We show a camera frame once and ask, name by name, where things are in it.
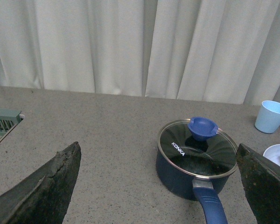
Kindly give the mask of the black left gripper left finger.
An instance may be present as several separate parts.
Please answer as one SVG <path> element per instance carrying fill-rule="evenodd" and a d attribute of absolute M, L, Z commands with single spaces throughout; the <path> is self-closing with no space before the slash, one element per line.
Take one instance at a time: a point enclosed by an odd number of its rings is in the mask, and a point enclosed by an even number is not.
<path fill-rule="evenodd" d="M 0 224 L 61 224 L 77 181 L 81 148 L 73 142 L 0 196 Z"/>

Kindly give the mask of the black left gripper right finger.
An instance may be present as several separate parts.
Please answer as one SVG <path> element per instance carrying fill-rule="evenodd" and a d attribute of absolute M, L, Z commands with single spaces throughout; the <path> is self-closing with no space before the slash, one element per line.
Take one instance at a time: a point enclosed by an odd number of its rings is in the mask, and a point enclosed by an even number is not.
<path fill-rule="evenodd" d="M 257 223 L 280 224 L 280 166 L 242 143 L 236 160 Z"/>

